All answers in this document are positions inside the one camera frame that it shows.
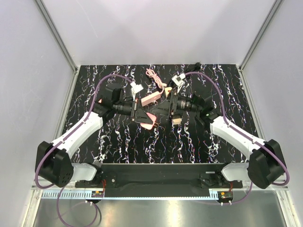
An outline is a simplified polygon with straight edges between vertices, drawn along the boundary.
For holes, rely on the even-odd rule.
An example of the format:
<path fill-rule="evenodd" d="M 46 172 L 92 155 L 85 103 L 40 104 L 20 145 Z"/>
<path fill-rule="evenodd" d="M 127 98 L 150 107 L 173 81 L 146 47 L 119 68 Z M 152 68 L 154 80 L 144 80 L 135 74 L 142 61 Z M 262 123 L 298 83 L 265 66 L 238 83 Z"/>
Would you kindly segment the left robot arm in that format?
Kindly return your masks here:
<path fill-rule="evenodd" d="M 100 96 L 95 100 L 92 110 L 86 112 L 62 136 L 50 143 L 43 141 L 39 144 L 35 166 L 37 187 L 47 188 L 39 184 L 38 177 L 60 188 L 75 181 L 86 181 L 91 187 L 98 187 L 102 183 L 99 167 L 96 164 L 73 163 L 71 159 L 78 148 L 115 114 L 128 116 L 142 125 L 153 126 L 156 121 L 156 116 L 145 112 L 137 98 L 123 100 L 120 88 L 114 89 L 108 96 Z"/>

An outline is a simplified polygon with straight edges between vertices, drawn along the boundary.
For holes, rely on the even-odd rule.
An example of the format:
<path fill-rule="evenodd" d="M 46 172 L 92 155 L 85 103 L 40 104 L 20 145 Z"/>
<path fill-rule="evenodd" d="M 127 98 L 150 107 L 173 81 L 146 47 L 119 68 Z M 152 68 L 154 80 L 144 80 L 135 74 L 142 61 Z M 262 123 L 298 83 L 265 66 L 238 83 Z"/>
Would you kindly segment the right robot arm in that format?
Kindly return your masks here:
<path fill-rule="evenodd" d="M 247 163 L 226 164 L 215 175 L 215 182 L 219 187 L 226 187 L 233 181 L 250 181 L 258 188 L 266 189 L 271 184 L 278 185 L 276 180 L 282 175 L 285 175 L 282 185 L 289 183 L 290 175 L 279 143 L 275 140 L 265 141 L 241 129 L 227 119 L 225 112 L 216 112 L 208 98 L 197 95 L 189 98 L 170 93 L 149 113 L 143 110 L 145 103 L 137 99 L 134 101 L 131 112 L 133 121 L 153 126 L 156 115 L 161 114 L 178 124 L 184 111 L 192 112 L 202 130 L 222 138 L 247 158 Z"/>

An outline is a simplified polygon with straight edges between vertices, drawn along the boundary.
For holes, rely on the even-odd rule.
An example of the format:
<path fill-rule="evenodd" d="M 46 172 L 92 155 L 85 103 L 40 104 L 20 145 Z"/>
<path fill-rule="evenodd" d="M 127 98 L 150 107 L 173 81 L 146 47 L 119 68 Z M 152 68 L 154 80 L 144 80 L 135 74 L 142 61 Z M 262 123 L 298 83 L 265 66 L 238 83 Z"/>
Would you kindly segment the pink power strip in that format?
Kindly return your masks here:
<path fill-rule="evenodd" d="M 158 100 L 161 97 L 161 93 L 160 92 L 154 92 L 144 98 L 141 99 L 141 104 L 142 106 L 146 106 L 156 100 Z"/>

